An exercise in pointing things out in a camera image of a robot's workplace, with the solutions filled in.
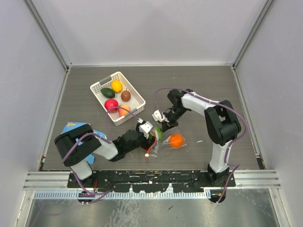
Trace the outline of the fake green watermelon piece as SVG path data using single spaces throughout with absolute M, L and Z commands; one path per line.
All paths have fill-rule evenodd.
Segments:
M 163 132 L 162 132 L 161 128 L 159 128 L 158 126 L 154 126 L 154 132 L 155 132 L 157 140 L 161 140 L 163 137 Z

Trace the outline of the fake dark green vegetable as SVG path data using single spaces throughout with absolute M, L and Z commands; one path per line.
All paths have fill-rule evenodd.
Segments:
M 101 94 L 108 99 L 115 98 L 115 96 L 116 96 L 115 91 L 108 87 L 102 88 Z

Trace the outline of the fake yellow lemon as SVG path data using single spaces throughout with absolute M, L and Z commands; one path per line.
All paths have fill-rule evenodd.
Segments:
M 121 93 L 123 91 L 123 85 L 119 80 L 113 80 L 111 83 L 111 88 L 116 93 Z

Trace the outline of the fake brown passion fruit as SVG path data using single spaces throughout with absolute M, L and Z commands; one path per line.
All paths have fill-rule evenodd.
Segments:
M 124 102 L 128 102 L 131 99 L 131 93 L 126 89 L 121 93 L 121 99 Z

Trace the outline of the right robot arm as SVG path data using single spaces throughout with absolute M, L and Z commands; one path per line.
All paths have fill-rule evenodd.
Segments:
M 207 166 L 207 179 L 212 186 L 221 185 L 229 175 L 229 152 L 241 132 L 241 125 L 228 100 L 212 101 L 190 89 L 172 89 L 167 95 L 172 107 L 168 112 L 159 111 L 154 120 L 162 124 L 162 131 L 178 126 L 179 118 L 187 111 L 205 117 L 208 136 L 213 142 L 212 158 Z

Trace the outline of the clear zip top bag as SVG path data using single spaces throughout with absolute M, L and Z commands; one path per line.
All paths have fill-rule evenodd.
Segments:
M 168 138 L 170 137 L 170 135 L 174 134 L 174 133 L 179 133 L 184 137 L 184 144 L 182 147 L 180 148 L 172 148 L 169 144 L 168 144 Z M 163 137 L 161 140 L 157 140 L 156 142 L 152 145 L 152 147 L 149 150 L 144 150 L 145 151 L 145 158 L 151 159 L 151 158 L 155 158 L 155 157 L 159 157 L 160 153 L 162 151 L 175 151 L 175 150 L 180 150 L 181 148 L 184 148 L 187 145 L 186 142 L 186 138 L 182 133 L 182 128 L 180 126 L 177 126 L 175 128 L 172 128 L 166 132 L 163 132 Z

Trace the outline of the fake red apple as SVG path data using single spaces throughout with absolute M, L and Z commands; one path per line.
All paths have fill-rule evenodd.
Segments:
M 110 113 L 116 113 L 118 110 L 119 103 L 118 101 L 116 101 L 115 99 L 108 99 L 105 103 L 104 103 L 104 107 L 106 108 L 107 111 L 109 111 Z

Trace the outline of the fake orange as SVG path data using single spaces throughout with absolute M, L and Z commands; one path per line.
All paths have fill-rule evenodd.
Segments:
M 168 138 L 168 144 L 172 148 L 180 148 L 184 144 L 184 137 L 179 133 L 174 133 Z

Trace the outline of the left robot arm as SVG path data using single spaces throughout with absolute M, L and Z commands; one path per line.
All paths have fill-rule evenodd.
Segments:
M 89 155 L 94 153 L 111 162 L 116 162 L 139 147 L 148 154 L 156 142 L 157 133 L 147 122 L 138 123 L 135 130 L 128 130 L 113 141 L 98 135 L 90 124 L 65 132 L 54 140 L 62 163 L 72 170 L 76 175 L 74 178 L 83 187 L 90 187 L 95 181 L 93 170 L 86 161 Z

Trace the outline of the white perforated plastic basket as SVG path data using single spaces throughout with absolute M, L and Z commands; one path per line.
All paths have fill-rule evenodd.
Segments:
M 121 99 L 121 93 L 116 93 L 115 99 L 118 101 L 119 106 L 122 104 L 126 104 L 130 106 L 131 111 L 129 111 L 128 114 L 119 117 L 118 110 L 116 113 L 108 113 L 109 118 L 111 121 L 116 125 L 119 126 L 122 123 L 126 122 L 128 119 L 132 118 L 133 115 L 136 115 L 144 110 L 145 107 L 145 100 L 142 98 L 142 96 L 136 91 L 136 89 L 131 85 L 131 83 L 126 79 L 126 77 L 121 72 L 116 72 L 105 79 L 100 80 L 99 82 L 94 83 L 90 86 L 91 92 L 94 94 L 96 99 L 99 101 L 101 106 L 104 108 L 104 110 L 107 112 L 106 108 L 104 107 L 104 103 L 108 100 L 108 98 L 104 97 L 101 94 L 101 89 L 104 87 L 111 88 L 111 83 L 113 80 L 119 80 L 123 85 L 123 91 L 128 90 L 131 93 L 131 99 L 128 102 L 124 102 Z

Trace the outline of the aluminium frame rail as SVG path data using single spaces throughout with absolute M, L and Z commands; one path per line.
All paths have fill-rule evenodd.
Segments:
M 29 172 L 25 180 L 24 190 L 59 190 L 79 188 L 73 183 L 71 171 L 39 171 Z M 278 176 L 274 170 L 236 170 L 229 181 L 230 187 L 267 188 L 280 187 Z

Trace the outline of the blue patterned cloth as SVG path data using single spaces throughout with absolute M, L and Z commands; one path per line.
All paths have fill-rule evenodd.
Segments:
M 65 166 L 78 164 L 101 146 L 104 133 L 95 131 L 86 122 L 68 122 L 54 143 Z

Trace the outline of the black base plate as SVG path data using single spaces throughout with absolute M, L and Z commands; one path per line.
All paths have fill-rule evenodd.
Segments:
M 222 183 L 210 182 L 206 171 L 200 170 L 103 170 L 94 171 L 81 181 L 85 188 L 95 188 L 98 192 L 165 192 L 172 186 L 173 192 L 203 192 L 205 187 L 224 187 Z

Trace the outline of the fake peach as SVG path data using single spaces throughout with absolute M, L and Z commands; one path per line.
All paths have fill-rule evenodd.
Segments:
M 120 108 L 118 109 L 118 114 L 119 114 L 119 117 L 122 117 L 126 114 L 129 113 L 129 111 L 131 111 L 131 108 L 130 106 L 126 105 L 126 104 L 122 104 L 119 106 Z

